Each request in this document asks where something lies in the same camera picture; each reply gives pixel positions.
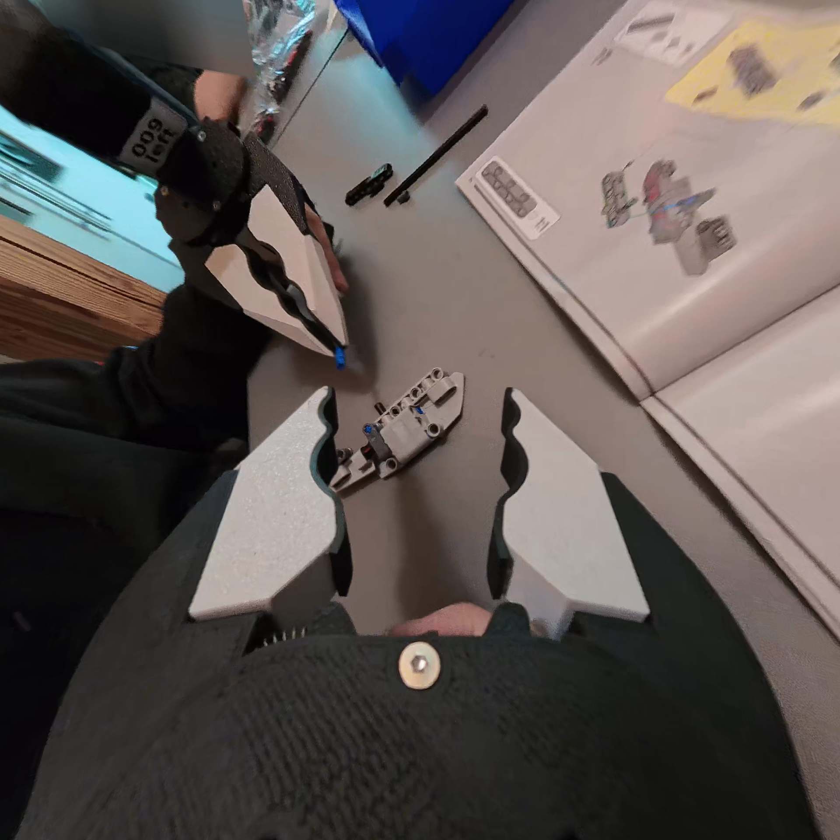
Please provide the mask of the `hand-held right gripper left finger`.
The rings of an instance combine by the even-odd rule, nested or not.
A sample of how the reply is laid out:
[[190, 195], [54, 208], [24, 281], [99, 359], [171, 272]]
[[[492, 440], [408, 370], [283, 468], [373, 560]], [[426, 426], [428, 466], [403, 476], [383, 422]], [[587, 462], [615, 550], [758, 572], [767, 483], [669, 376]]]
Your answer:
[[323, 386], [239, 464], [188, 608], [192, 620], [267, 614], [309, 623], [348, 594], [350, 535], [330, 486], [338, 427], [335, 392]]

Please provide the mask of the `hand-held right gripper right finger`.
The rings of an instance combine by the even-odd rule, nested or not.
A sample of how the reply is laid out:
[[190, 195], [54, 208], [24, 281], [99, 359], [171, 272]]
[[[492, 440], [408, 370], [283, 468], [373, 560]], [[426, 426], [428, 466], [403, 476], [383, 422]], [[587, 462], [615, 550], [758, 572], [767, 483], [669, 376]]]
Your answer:
[[580, 613], [645, 622], [648, 600], [596, 462], [517, 388], [505, 391], [500, 430], [507, 489], [490, 533], [491, 597], [523, 607], [551, 639]]

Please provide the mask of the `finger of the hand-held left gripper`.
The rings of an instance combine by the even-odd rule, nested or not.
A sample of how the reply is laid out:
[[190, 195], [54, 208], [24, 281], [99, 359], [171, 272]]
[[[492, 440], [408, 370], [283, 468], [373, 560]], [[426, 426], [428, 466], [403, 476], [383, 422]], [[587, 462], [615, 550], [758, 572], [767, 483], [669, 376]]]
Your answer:
[[281, 266], [249, 248], [228, 245], [206, 262], [245, 314], [306, 350], [334, 358], [339, 348], [339, 293], [316, 242]]
[[327, 253], [312, 233], [302, 232], [270, 185], [250, 204], [248, 230], [281, 259], [292, 299], [321, 344], [328, 349], [350, 345], [340, 294]]

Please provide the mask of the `grey toy brick assembly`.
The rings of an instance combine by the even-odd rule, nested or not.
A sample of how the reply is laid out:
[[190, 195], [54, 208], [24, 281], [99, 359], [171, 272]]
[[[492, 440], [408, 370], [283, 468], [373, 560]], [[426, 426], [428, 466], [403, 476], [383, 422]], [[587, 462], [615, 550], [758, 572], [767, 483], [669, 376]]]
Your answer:
[[376, 418], [363, 425], [364, 444], [337, 451], [330, 488], [339, 494], [371, 480], [387, 480], [444, 439], [460, 419], [466, 377], [434, 367], [392, 404], [377, 403]]

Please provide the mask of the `person's left forearm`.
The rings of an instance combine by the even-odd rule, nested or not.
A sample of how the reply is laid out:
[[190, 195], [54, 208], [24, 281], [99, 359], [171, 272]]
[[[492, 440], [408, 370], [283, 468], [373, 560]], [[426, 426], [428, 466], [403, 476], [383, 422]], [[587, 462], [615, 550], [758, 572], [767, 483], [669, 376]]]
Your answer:
[[209, 453], [249, 435], [248, 378], [269, 331], [190, 285], [164, 302], [161, 329], [102, 365], [107, 435], [137, 444]]

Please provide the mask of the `grey desk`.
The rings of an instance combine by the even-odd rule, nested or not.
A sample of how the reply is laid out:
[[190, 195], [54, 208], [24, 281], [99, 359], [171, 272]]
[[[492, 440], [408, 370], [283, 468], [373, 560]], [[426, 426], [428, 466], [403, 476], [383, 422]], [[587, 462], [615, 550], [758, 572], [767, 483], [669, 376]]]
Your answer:
[[[378, 634], [453, 602], [487, 603], [502, 398], [523, 390], [617, 475], [728, 604], [775, 689], [825, 838], [838, 838], [838, 643], [713, 485], [648, 419], [612, 369], [534, 284], [455, 186], [612, 14], [583, 2], [515, 4], [449, 87], [419, 105], [346, 35], [275, 150], [335, 226], [350, 293], [354, 367], [274, 343], [249, 384], [258, 443], [320, 385], [338, 394], [340, 446], [434, 365], [466, 377], [464, 414], [407, 471], [348, 497], [345, 604]], [[488, 116], [411, 187], [384, 199], [483, 104]], [[355, 206], [378, 167], [392, 179]]]

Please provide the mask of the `person's left hand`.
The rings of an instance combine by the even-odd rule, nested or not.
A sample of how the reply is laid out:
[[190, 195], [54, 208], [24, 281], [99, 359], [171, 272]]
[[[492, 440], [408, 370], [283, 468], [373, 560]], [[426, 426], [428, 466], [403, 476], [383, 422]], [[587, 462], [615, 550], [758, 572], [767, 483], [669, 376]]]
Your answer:
[[305, 204], [304, 210], [309, 231], [320, 244], [329, 267], [332, 283], [342, 296], [349, 290], [349, 284], [334, 253], [330, 232], [325, 227], [319, 214], [309, 204]]

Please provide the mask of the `person's right hand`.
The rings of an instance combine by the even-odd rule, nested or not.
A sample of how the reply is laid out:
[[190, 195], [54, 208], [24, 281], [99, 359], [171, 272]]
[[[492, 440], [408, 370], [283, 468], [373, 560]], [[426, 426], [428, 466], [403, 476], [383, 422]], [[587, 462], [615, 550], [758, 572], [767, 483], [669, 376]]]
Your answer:
[[442, 637], [480, 637], [487, 630], [491, 613], [476, 604], [459, 602], [447, 605], [425, 616], [389, 628], [389, 637], [420, 637], [434, 634]]

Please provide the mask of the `short black toy beam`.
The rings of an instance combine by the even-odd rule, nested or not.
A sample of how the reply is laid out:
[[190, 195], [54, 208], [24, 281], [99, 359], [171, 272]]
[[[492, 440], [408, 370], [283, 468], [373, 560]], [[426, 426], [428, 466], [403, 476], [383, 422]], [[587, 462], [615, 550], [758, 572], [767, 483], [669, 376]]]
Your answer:
[[346, 206], [353, 207], [365, 198], [377, 195], [392, 179], [393, 175], [394, 171], [391, 163], [381, 165], [345, 194], [344, 202]]

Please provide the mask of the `bag of black red parts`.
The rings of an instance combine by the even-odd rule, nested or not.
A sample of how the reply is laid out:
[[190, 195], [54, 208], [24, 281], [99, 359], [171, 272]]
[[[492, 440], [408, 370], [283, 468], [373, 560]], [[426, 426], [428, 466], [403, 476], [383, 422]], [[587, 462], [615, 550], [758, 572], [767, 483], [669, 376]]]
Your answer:
[[269, 68], [267, 80], [260, 82], [257, 96], [257, 111], [253, 133], [268, 146], [277, 130], [280, 107], [296, 80], [301, 64], [312, 45], [314, 32], [311, 28], [291, 36], [280, 48], [279, 64]]

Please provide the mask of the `long black toy axle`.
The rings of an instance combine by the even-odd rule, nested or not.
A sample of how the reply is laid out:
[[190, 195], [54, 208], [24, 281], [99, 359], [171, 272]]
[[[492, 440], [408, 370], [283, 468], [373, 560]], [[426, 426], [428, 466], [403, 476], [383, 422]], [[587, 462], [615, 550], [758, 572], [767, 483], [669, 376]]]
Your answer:
[[384, 207], [390, 207], [405, 194], [408, 194], [413, 187], [426, 173], [428, 173], [435, 165], [440, 162], [445, 156], [452, 151], [461, 141], [466, 138], [473, 130], [488, 116], [489, 107], [483, 104], [478, 108], [456, 131], [454, 131], [446, 141], [441, 143], [436, 150], [431, 153], [403, 182], [395, 187], [391, 193], [384, 199]]

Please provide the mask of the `wooden beam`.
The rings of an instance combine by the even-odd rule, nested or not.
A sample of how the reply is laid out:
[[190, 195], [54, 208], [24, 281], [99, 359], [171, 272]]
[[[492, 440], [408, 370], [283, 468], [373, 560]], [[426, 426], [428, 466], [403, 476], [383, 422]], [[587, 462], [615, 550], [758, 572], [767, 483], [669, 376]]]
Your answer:
[[1, 219], [1, 354], [103, 362], [158, 333], [165, 293]]

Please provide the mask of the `black rose print hoodie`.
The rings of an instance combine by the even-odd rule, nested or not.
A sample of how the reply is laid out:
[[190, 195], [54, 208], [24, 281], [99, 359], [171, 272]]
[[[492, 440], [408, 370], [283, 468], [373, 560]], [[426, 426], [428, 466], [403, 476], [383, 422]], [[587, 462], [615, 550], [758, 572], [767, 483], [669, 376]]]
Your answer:
[[131, 577], [215, 479], [213, 452], [107, 435], [103, 364], [2, 364], [2, 838], [78, 663]]

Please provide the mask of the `blue plastic bin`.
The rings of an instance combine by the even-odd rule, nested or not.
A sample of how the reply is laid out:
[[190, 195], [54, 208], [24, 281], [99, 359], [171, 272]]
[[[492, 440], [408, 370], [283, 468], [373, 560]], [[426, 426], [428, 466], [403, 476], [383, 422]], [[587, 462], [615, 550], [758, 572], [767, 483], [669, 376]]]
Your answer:
[[350, 31], [398, 86], [438, 94], [511, 1], [336, 1]]

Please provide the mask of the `open instruction booklet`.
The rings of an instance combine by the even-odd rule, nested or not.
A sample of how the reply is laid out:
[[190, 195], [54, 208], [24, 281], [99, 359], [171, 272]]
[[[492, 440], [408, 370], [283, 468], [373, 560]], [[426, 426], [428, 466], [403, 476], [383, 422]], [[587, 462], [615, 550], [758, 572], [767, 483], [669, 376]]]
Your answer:
[[457, 180], [839, 630], [838, 2], [627, 2]]

